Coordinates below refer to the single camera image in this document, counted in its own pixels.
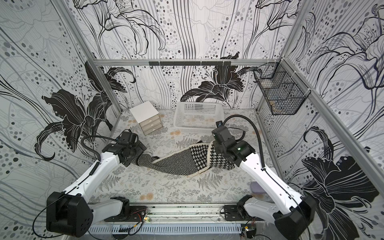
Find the black white knitted scarf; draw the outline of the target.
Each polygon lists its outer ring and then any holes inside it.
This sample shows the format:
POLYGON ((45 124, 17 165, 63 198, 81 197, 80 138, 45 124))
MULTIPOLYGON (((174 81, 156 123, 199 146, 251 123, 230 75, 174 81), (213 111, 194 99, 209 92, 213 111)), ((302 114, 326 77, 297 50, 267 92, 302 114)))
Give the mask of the black white knitted scarf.
POLYGON ((142 154, 133 160, 133 164, 158 172, 178 176, 195 176, 210 168, 232 170, 234 164, 229 163, 221 154, 217 154, 213 142, 197 143, 162 158, 142 154))

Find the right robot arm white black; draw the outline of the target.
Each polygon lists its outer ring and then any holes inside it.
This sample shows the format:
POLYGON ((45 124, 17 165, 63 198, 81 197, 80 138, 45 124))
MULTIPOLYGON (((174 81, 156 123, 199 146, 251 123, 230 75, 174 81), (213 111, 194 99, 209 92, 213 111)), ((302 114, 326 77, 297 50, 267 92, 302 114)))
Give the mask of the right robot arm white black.
POLYGON ((287 240, 299 239, 314 220, 316 200, 289 187, 262 163, 261 153, 246 141, 236 141, 227 127, 218 127, 212 134, 216 152, 249 174, 273 200, 268 203, 248 198, 242 204, 247 215, 273 223, 287 240))

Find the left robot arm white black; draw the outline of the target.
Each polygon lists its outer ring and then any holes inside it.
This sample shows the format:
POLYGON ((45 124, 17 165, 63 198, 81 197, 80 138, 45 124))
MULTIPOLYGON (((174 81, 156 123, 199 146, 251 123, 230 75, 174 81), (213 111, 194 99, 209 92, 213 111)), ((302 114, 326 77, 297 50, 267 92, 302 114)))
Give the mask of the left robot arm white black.
POLYGON ((113 197, 105 202, 90 204, 90 198, 102 181, 122 164, 128 167, 139 160, 146 146, 131 130, 111 139, 97 160, 73 184, 47 199, 46 229, 49 232, 73 237, 83 236, 91 226, 104 220, 124 221, 133 213, 130 201, 113 197))

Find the white plastic perforated basket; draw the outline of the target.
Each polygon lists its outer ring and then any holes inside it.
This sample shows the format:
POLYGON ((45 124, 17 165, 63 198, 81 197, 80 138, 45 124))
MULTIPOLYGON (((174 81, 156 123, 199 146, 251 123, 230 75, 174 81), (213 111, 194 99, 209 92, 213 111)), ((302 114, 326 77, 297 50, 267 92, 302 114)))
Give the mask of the white plastic perforated basket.
POLYGON ((216 103, 179 102, 174 115, 174 127, 186 133, 205 133, 217 128, 224 120, 224 108, 216 103))

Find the small white drawer cabinet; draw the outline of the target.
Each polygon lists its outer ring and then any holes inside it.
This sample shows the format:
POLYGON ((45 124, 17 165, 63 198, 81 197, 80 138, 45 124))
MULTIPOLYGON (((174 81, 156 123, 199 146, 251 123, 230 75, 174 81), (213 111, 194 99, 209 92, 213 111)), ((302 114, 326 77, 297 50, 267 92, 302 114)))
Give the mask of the small white drawer cabinet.
POLYGON ((160 113, 149 101, 131 108, 130 112, 145 136, 163 127, 160 113))

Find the white and grey box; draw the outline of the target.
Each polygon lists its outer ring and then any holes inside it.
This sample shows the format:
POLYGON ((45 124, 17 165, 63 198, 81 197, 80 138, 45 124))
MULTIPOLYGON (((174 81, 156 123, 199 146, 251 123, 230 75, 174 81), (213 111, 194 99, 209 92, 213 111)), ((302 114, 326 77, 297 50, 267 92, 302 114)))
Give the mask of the white and grey box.
POLYGON ((267 192, 257 182, 250 183, 250 189, 253 194, 266 194, 267 192))

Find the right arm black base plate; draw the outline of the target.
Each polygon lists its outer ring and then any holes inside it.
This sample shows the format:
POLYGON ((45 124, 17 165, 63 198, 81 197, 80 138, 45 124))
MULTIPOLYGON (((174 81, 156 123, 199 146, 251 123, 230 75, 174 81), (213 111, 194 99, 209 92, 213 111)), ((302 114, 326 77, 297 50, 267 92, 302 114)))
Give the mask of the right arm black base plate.
POLYGON ((225 220, 228 222, 234 221, 263 221, 261 218, 251 217, 242 206, 237 205, 224 205, 225 220))

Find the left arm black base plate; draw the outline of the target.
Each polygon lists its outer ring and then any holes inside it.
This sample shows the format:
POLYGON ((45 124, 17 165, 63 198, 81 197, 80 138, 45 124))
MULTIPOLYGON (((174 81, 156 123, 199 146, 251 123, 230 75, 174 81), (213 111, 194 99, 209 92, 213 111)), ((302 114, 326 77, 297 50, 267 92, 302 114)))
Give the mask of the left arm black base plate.
POLYGON ((140 223, 144 220, 145 215, 147 214, 147 210, 148 208, 146 206, 131 206, 129 208, 123 209, 119 215, 109 217, 104 221, 140 223))

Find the black bar on rail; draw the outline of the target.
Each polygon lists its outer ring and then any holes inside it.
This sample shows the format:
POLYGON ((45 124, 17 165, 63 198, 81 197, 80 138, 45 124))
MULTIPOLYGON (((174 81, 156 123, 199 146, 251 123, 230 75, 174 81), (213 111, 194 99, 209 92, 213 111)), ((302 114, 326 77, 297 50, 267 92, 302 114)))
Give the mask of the black bar on rail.
POLYGON ((231 66, 232 61, 149 61, 149 66, 231 66))

